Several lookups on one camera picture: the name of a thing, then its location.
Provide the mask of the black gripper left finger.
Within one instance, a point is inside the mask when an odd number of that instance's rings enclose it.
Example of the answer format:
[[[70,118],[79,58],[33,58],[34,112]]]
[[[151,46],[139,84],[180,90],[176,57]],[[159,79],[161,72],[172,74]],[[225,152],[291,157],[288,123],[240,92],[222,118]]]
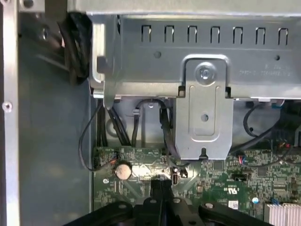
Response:
[[[117,201],[94,210],[67,226],[160,226],[162,223],[162,181],[151,181],[150,197],[135,206]]]

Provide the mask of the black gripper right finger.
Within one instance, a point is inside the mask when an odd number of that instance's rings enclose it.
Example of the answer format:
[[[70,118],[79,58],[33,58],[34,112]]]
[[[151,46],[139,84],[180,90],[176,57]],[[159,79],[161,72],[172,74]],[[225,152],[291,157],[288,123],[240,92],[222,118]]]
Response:
[[[201,202],[198,207],[184,198],[164,195],[164,211],[168,226],[269,226],[262,220],[251,217],[217,202]]]

